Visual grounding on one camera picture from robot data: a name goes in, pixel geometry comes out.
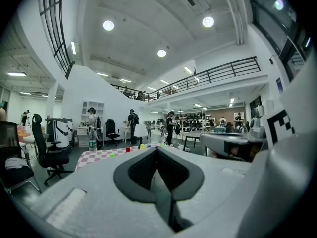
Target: round ceiling light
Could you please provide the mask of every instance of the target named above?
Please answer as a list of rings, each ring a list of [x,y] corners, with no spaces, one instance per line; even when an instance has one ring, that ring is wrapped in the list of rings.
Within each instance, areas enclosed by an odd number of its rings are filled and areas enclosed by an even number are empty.
[[[111,31],[114,28],[114,23],[110,20],[106,20],[103,23],[103,28],[107,31]]]
[[[276,0],[274,6],[276,9],[282,10],[284,8],[284,3],[282,0]]]
[[[211,27],[214,24],[214,19],[212,17],[206,17],[203,19],[203,25],[205,27]]]
[[[158,51],[158,56],[161,57],[161,58],[166,56],[166,51],[165,50],[159,50]]]

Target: office chair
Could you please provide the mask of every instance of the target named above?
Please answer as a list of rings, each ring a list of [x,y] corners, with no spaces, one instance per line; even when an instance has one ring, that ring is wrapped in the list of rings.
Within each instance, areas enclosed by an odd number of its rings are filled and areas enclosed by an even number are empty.
[[[118,134],[115,134],[115,122],[113,120],[108,120],[106,123],[106,137],[107,138],[111,138],[111,141],[115,143],[116,146],[118,146],[118,144],[115,142],[115,138],[119,137],[119,130],[118,129]]]
[[[69,162],[68,153],[66,151],[61,150],[56,145],[60,144],[60,141],[49,142],[52,144],[47,149],[46,142],[44,140],[41,128],[42,118],[38,114],[34,114],[32,117],[32,132],[35,139],[35,142],[38,146],[39,164],[43,168],[52,167],[53,169],[47,169],[47,173],[49,178],[44,181],[44,185],[48,185],[48,181],[55,176],[59,176],[60,178],[62,173],[72,173],[73,171],[64,170],[63,164]]]
[[[25,157],[28,166],[21,168],[6,169],[5,162],[10,158],[23,159],[21,147],[18,140],[17,124],[13,122],[0,121],[0,176],[4,187],[11,193],[14,189],[29,182],[39,193],[40,187],[34,177],[37,187],[28,179],[34,176],[31,169],[30,158],[27,152]]]

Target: floor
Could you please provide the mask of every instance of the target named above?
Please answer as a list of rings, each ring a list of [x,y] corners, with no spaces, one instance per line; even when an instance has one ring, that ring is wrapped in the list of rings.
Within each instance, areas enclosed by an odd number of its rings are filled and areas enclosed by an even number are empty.
[[[160,137],[160,131],[152,131],[152,139],[150,137],[148,138],[148,141],[145,141],[145,143],[154,143],[154,142],[161,142],[162,139]],[[179,144],[182,143],[181,137],[173,135],[172,144],[174,147],[178,147]],[[118,142],[118,146],[115,144],[111,144],[109,146],[104,145],[102,150],[108,150],[108,149],[117,149],[117,148],[125,148],[127,146],[131,146],[130,142],[128,141],[126,144],[123,141]],[[204,155],[204,147],[201,145],[199,140],[197,140],[195,148],[194,141],[188,139],[186,147],[190,148],[190,152],[193,154],[198,155]],[[29,151],[30,155],[34,156],[34,148],[31,148],[30,145],[27,146],[27,150]],[[79,148],[79,147],[73,147],[71,153],[69,154],[69,163],[63,165],[65,170],[71,170],[74,171],[77,161],[80,157],[80,155],[86,151],[86,148]],[[53,186],[54,184],[58,183],[60,181],[60,178],[58,176],[52,178],[50,181],[48,181],[48,186],[44,185],[44,181],[48,178],[48,174],[45,168],[41,167],[36,158],[31,158],[31,166],[33,169],[33,172],[35,174],[35,179],[37,181],[38,186],[40,187],[40,190],[42,193],[47,190],[49,187]],[[61,174],[61,176],[64,178],[69,174]],[[36,199],[40,196],[40,194],[30,185],[24,185],[19,189],[16,189],[12,195],[17,200],[21,201],[24,205],[30,206],[32,205]]]

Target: plastic bottle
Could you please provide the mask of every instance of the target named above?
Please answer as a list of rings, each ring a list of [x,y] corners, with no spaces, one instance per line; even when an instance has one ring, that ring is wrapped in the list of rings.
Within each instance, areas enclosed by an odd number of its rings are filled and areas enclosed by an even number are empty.
[[[89,151],[93,153],[97,152],[96,132],[94,128],[91,128],[89,132]]]

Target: gray floor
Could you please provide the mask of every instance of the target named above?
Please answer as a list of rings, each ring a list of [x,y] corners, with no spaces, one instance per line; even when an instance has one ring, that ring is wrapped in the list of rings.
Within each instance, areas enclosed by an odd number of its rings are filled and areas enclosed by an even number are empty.
[[[150,142],[159,142],[160,141],[160,136],[152,134],[152,139],[150,137],[148,138],[148,141],[145,141],[144,143],[150,143]],[[181,144],[181,139],[175,139],[173,138],[172,143],[174,144],[174,147],[177,147],[178,144]],[[126,144],[122,141],[118,141],[118,146],[115,144],[110,144],[109,146],[106,146],[106,143],[102,150],[107,150],[107,149],[117,149],[117,148],[125,148],[127,146],[131,146],[130,142],[128,141]],[[193,141],[188,141],[186,144],[186,147],[189,147],[191,150],[191,153],[194,154],[199,154],[199,155],[204,155],[204,147],[201,145],[199,141],[196,142],[195,148],[193,148],[194,142]],[[80,155],[84,152],[87,151],[86,148],[79,148],[79,147],[73,147],[71,153],[69,154],[69,163],[63,165],[65,170],[71,170],[75,171],[77,161],[80,157]],[[45,168],[41,167],[40,164],[37,161],[32,161],[32,169],[35,174],[35,179],[40,187],[40,190],[42,193],[47,190],[50,186],[53,186],[54,184],[58,183],[60,181],[60,178],[58,176],[52,178],[51,180],[48,181],[48,186],[44,185],[44,181],[49,177],[47,174],[47,171]],[[69,174],[61,174],[61,176],[64,178]],[[21,201],[24,205],[30,206],[40,195],[38,192],[32,187],[29,186],[23,186],[13,193],[14,198],[17,200]]]

